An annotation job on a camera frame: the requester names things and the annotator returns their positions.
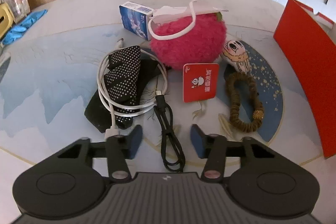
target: black studded fabric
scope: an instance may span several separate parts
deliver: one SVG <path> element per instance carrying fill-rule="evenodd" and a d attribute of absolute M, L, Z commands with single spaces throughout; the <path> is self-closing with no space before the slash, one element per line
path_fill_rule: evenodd
<path fill-rule="evenodd" d="M 124 48 L 109 55 L 109 72 L 104 75 L 104 82 L 109 97 L 114 102 L 126 105 L 137 105 L 137 80 L 140 71 L 140 47 Z M 122 109 L 113 106 L 120 113 L 134 113 L 137 110 Z M 133 118 L 115 116 L 116 125 L 125 129 L 132 125 Z"/>

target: cardboard box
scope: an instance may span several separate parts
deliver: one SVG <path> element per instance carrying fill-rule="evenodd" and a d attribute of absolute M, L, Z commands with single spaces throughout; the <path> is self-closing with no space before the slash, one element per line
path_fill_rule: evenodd
<path fill-rule="evenodd" d="M 152 39 L 147 27 L 154 9 L 129 1 L 120 5 L 119 9 L 125 29 L 148 41 Z"/>

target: red tag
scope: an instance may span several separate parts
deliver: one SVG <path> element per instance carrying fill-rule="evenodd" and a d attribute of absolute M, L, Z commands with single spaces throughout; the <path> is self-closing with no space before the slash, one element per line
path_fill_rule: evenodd
<path fill-rule="evenodd" d="M 219 65 L 185 64 L 183 66 L 183 101 L 203 101 L 216 96 Z"/>

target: black circular pad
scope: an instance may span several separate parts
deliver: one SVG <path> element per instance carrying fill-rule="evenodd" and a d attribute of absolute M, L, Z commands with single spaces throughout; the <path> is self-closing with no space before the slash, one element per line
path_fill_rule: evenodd
<path fill-rule="evenodd" d="M 104 180 L 92 168 L 64 159 L 35 165 L 14 182 L 13 197 L 23 213 L 42 219 L 64 219 L 93 206 L 103 195 Z"/>
<path fill-rule="evenodd" d="M 258 159 L 231 175 L 228 190 L 253 213 L 290 218 L 311 212 L 320 187 L 312 174 L 288 160 Z"/>
<path fill-rule="evenodd" d="M 60 195 L 71 191 L 76 185 L 76 179 L 67 173 L 51 173 L 37 181 L 37 188 L 49 195 Z"/>
<path fill-rule="evenodd" d="M 286 194 L 295 187 L 295 180 L 285 173 L 268 172 L 257 178 L 260 189 L 270 194 Z"/>

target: metal screw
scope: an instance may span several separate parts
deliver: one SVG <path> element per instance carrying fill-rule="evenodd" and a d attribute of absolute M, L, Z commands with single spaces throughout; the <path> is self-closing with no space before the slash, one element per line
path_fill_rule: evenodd
<path fill-rule="evenodd" d="M 216 170 L 208 170 L 204 173 L 204 176 L 208 179 L 218 179 L 221 176 L 221 173 Z"/>
<path fill-rule="evenodd" d="M 122 170 L 114 171 L 112 177 L 115 179 L 125 179 L 128 177 L 128 173 Z"/>

